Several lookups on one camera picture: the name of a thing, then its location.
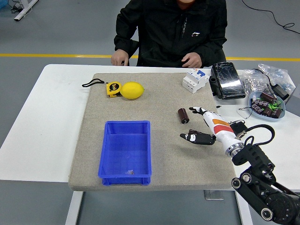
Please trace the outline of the person's right hand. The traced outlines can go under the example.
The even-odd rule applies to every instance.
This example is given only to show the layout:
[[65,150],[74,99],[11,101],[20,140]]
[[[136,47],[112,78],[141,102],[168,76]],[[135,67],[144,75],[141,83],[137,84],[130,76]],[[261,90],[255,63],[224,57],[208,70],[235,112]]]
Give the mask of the person's right hand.
[[128,66],[129,55],[126,51],[118,49],[111,56],[111,64],[113,66]]

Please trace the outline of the person's left hand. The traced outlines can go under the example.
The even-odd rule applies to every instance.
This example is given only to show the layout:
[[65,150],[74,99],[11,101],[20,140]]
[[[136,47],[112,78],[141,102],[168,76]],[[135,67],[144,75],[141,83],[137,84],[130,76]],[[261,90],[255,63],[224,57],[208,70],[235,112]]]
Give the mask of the person's left hand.
[[200,55],[196,52],[187,53],[181,62],[183,68],[201,68],[203,65]]

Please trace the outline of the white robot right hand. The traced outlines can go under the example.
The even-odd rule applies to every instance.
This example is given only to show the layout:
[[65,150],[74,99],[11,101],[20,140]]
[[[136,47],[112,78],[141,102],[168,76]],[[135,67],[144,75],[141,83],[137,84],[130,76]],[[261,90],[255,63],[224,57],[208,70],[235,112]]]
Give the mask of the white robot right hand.
[[203,119],[212,131],[212,134],[209,135],[190,130],[188,134],[180,134],[181,138],[199,145],[213,145],[215,141],[221,142],[223,150],[228,157],[235,156],[242,148],[244,148],[244,144],[241,140],[236,138],[233,129],[230,127],[229,123],[224,121],[222,116],[201,107],[190,107],[189,110],[203,116]]

